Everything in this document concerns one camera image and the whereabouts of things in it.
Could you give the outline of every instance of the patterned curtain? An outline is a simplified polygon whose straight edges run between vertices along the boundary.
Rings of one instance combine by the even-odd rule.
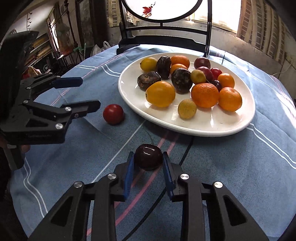
[[[242,0],[237,37],[284,63],[286,26],[264,0]]]
[[[117,27],[121,21],[119,0],[105,0],[106,1],[106,15],[109,27]],[[138,19],[131,13],[126,11],[126,20],[134,25],[137,25]]]

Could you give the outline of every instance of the plate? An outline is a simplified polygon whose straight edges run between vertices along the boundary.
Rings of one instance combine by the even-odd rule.
[[[137,85],[137,78],[143,71],[140,62],[147,57],[159,59],[161,56],[172,57],[184,55],[190,60],[189,71],[194,70],[194,61],[199,56],[184,53],[159,53],[138,59],[127,66],[118,80],[118,90],[123,100],[140,116],[159,126],[170,130],[204,137],[221,137],[235,134],[245,129],[255,115],[255,101],[248,86],[235,73],[212,60],[211,68],[219,68],[223,73],[229,73],[235,81],[234,89],[242,96],[242,106],[236,112],[226,112],[219,105],[212,108],[197,108],[196,114],[189,120],[183,120],[178,115],[178,105],[183,99],[190,98],[190,93],[177,94],[173,103],[160,109],[151,105],[145,97],[145,92]]]

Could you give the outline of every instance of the blue gripper pad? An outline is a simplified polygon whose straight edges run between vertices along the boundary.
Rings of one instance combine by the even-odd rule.
[[[163,175],[165,177],[165,185],[168,193],[168,197],[172,200],[174,183],[170,173],[169,165],[171,165],[170,159],[166,152],[163,153]]]
[[[131,192],[131,184],[133,182],[133,172],[134,172],[134,153],[131,151],[128,155],[128,167],[126,170],[126,177],[124,179],[124,192],[123,196],[126,200]]]
[[[54,80],[51,85],[56,89],[68,88],[68,87],[79,87],[82,85],[83,79],[81,77],[67,77],[58,78]]]

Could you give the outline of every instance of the plate rim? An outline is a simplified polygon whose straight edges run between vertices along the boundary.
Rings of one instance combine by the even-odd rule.
[[[126,104],[128,104],[128,106],[134,111],[136,112],[138,115],[140,115],[141,117],[143,117],[144,119],[146,120],[149,120],[161,127],[164,127],[164,128],[167,128],[167,129],[170,129],[170,130],[173,130],[173,131],[176,131],[176,132],[179,132],[179,133],[183,133],[183,134],[187,134],[187,135],[192,135],[192,136],[201,136],[201,137],[223,137],[223,136],[229,136],[229,135],[233,135],[233,134],[236,134],[242,130],[244,130],[247,126],[249,126],[249,124],[252,122],[254,116],[255,116],[255,113],[256,113],[256,103],[255,103],[255,99],[254,99],[254,96],[250,90],[250,88],[248,87],[248,85],[236,74],[234,73],[233,71],[231,71],[229,68],[227,68],[226,66],[223,66],[221,64],[219,64],[218,62],[212,60],[212,59],[209,59],[210,61],[213,61],[221,66],[223,66],[224,68],[227,68],[229,71],[231,71],[232,73],[234,73],[242,82],[243,84],[245,85],[245,87],[247,87],[247,89],[249,90],[249,92],[251,93],[251,97],[252,97],[252,102],[253,102],[253,105],[254,105],[254,111],[253,111],[253,115],[252,117],[250,118],[250,121],[248,121],[245,125],[243,125],[242,127],[240,128],[236,128],[236,129],[232,129],[232,130],[227,130],[227,131],[201,131],[201,130],[194,130],[194,129],[188,129],[186,127],[181,127],[181,126],[178,126],[178,125],[175,125],[175,124],[170,124],[170,123],[167,123],[161,119],[158,119],[154,116],[151,116],[149,114],[147,114],[146,112],[138,109],[137,107],[135,107],[123,94],[123,91],[121,89],[121,86],[120,86],[120,83],[121,83],[121,78],[122,78],[122,75],[123,73],[136,61],[138,60],[141,60],[141,59],[144,59],[144,58],[148,58],[148,57],[151,57],[151,56],[154,56],[154,55],[161,55],[161,54],[176,54],[176,55],[192,55],[192,56],[196,56],[196,57],[200,57],[198,55],[194,55],[194,54],[189,54],[189,53],[175,53],[175,52],[162,52],[162,53],[155,53],[155,54],[151,54],[151,55],[147,55],[147,56],[144,56],[142,58],[139,58],[135,61],[133,61],[132,63],[130,63],[120,74],[119,78],[118,78],[118,91],[121,95],[121,97],[123,98],[123,100],[125,101]]]

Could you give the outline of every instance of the table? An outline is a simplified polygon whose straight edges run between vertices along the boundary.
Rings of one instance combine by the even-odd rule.
[[[204,183],[221,181],[274,241],[296,213],[296,109],[284,86],[253,65],[211,47],[210,58],[240,76],[256,102],[256,114],[243,131],[217,138],[192,137],[166,130],[134,113],[117,89],[120,73],[134,60],[162,53],[202,53],[167,46],[141,45],[116,55],[114,46],[86,59],[64,76],[81,76],[81,87],[55,90],[36,101],[53,106],[98,99],[96,113],[73,120],[63,144],[32,146],[25,165],[13,173],[10,185],[16,214],[30,235],[42,217],[77,180],[96,181],[125,162],[142,143],[158,145],[173,163]],[[118,126],[102,118],[104,108],[120,104],[126,114]],[[140,172],[126,203],[116,204],[117,239],[138,224],[164,189],[162,171]],[[181,203],[160,199],[129,241],[179,240]]]

